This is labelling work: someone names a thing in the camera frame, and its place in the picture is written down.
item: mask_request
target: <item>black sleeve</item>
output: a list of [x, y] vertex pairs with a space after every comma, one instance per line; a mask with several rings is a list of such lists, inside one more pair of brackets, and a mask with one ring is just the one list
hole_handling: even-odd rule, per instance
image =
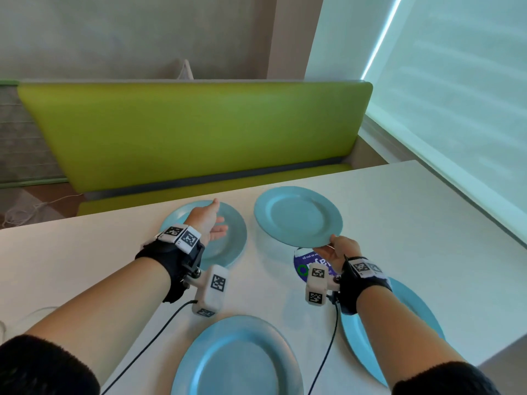
[[424, 371], [414, 378], [399, 381], [392, 395], [500, 395], [494, 384], [476, 367], [449, 362]]
[[93, 372], [61, 347], [19, 335], [0, 346], [0, 394], [97, 395]]

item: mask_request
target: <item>green backrest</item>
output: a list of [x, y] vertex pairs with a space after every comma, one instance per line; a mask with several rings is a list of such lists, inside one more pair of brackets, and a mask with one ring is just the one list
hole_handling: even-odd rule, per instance
[[18, 87], [81, 193], [345, 156], [371, 93], [363, 81]]

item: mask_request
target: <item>hand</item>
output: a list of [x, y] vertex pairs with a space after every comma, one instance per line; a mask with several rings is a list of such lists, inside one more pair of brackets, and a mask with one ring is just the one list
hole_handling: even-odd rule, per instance
[[329, 238], [329, 245], [315, 247], [313, 251], [326, 259], [338, 274], [342, 273], [344, 255], [348, 258], [363, 256], [358, 242], [342, 235], [337, 237], [335, 234], [332, 234]]
[[229, 227], [226, 224], [215, 226], [216, 223], [223, 223], [225, 221], [221, 216], [217, 216], [220, 209], [220, 201], [214, 198], [212, 204], [208, 206], [197, 206], [190, 211], [189, 217], [185, 220], [185, 224], [192, 226], [201, 233], [201, 243], [207, 246], [209, 241], [220, 239], [227, 235]]

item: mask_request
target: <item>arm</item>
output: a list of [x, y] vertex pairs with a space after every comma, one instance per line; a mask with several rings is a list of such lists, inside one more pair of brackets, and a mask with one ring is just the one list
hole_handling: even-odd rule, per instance
[[[338, 273], [342, 272], [344, 255], [362, 256], [358, 243], [352, 239], [332, 235], [330, 241], [332, 246], [315, 251]], [[390, 388], [443, 363], [464, 362], [390, 290], [377, 285], [368, 287], [359, 295], [356, 306]]]
[[[201, 242], [223, 237], [219, 201], [195, 208], [185, 224], [202, 233]], [[103, 384], [119, 364], [170, 289], [170, 276], [157, 261], [136, 259], [76, 296], [27, 334], [59, 345], [87, 365]]]

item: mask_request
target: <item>round purple label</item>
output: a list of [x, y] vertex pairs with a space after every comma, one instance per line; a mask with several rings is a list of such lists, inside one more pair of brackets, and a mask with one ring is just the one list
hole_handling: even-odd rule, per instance
[[331, 265], [326, 262], [319, 254], [310, 248], [299, 248], [295, 251], [295, 258], [293, 259], [295, 270], [300, 279], [307, 281], [307, 274], [309, 273], [309, 265], [312, 263], [322, 263], [329, 268], [329, 274], [337, 276]]

